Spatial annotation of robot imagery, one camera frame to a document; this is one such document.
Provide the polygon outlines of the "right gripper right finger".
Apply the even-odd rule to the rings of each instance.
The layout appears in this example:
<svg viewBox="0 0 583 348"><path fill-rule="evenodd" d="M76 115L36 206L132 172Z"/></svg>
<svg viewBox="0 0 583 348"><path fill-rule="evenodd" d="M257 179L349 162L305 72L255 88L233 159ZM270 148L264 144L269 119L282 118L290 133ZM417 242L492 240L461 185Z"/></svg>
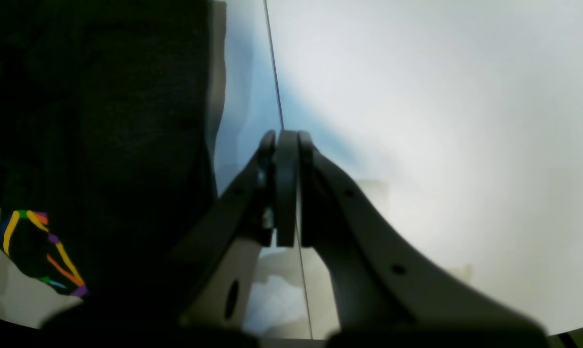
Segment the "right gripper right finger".
<svg viewBox="0 0 583 348"><path fill-rule="evenodd" d="M543 329L439 268L298 133L300 235L329 271L329 348L547 348Z"/></svg>

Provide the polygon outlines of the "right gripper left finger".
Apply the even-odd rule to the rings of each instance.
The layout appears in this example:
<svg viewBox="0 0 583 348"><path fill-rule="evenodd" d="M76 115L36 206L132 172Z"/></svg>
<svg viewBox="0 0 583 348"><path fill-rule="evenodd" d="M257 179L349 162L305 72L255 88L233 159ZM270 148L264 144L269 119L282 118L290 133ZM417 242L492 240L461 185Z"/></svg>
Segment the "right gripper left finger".
<svg viewBox="0 0 583 348"><path fill-rule="evenodd" d="M276 132L153 270L163 282L106 293L49 319L42 348L257 348L241 331L259 253L272 241Z"/></svg>

